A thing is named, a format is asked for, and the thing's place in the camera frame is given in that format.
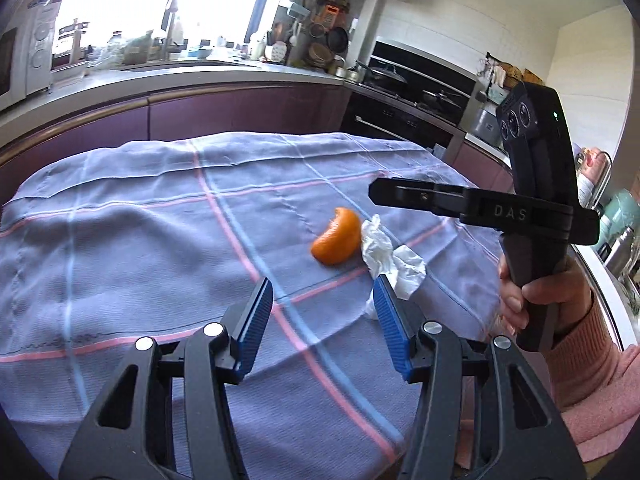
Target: orange fruit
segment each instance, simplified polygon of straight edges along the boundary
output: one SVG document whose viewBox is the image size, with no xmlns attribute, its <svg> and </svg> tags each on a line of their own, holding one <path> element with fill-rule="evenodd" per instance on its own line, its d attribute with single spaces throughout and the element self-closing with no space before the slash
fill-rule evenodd
<svg viewBox="0 0 640 480">
<path fill-rule="evenodd" d="M 351 209 L 337 207 L 326 231 L 311 245 L 311 254 L 320 263 L 345 262 L 360 247 L 360 218 Z"/>
</svg>

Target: microwave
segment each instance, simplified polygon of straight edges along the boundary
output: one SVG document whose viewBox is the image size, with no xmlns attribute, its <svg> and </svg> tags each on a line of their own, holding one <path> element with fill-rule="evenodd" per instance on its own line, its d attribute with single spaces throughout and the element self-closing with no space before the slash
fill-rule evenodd
<svg viewBox="0 0 640 480">
<path fill-rule="evenodd" d="M 48 88 L 61 0 L 8 0 L 0 35 L 0 111 Z"/>
</svg>

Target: blue gripper pad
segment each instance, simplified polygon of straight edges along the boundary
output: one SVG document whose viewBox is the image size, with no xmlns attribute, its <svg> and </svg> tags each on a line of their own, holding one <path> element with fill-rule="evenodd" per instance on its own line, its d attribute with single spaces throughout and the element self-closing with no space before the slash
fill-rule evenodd
<svg viewBox="0 0 640 480">
<path fill-rule="evenodd" d="M 377 277 L 373 283 L 373 303 L 394 368 L 407 381 L 413 369 L 410 359 L 410 340 L 396 312 L 394 304 L 396 299 L 386 276 Z"/>
<path fill-rule="evenodd" d="M 260 348 L 272 304 L 273 286 L 269 280 L 264 278 L 256 285 L 238 324 L 233 333 L 229 334 L 238 342 L 237 362 L 234 368 L 241 377 L 244 377 L 254 367 L 255 356 Z"/>
</svg>

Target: plaid tablecloth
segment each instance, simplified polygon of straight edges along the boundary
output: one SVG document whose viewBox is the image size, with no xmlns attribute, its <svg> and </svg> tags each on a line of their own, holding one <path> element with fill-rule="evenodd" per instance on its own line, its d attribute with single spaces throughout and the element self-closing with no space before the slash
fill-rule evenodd
<svg viewBox="0 0 640 480">
<path fill-rule="evenodd" d="M 427 263 L 414 294 L 458 334 L 484 338 L 497 309 L 497 234 L 374 206 L 395 175 L 468 184 L 408 142 L 346 134 L 232 133 L 130 142 L 34 174 L 0 225 L 0 403 L 56 477 L 90 403 L 139 336 L 187 336 L 245 300 L 261 274 L 274 307 L 254 370 L 227 388 L 252 479 L 371 479 L 403 449 L 418 388 L 392 369 L 363 316 L 362 259 L 309 253 L 337 206 L 379 213 Z M 178 470 L 189 471 L 175 387 Z"/>
</svg>

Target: ribbed cuff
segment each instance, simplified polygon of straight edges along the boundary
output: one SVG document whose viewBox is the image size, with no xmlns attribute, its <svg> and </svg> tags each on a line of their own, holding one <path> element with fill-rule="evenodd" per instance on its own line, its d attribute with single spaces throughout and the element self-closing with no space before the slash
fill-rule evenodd
<svg viewBox="0 0 640 480">
<path fill-rule="evenodd" d="M 555 348 L 545 352 L 546 364 L 553 382 L 567 380 L 595 365 L 607 346 L 609 331 L 597 301 L 589 313 Z"/>
</svg>

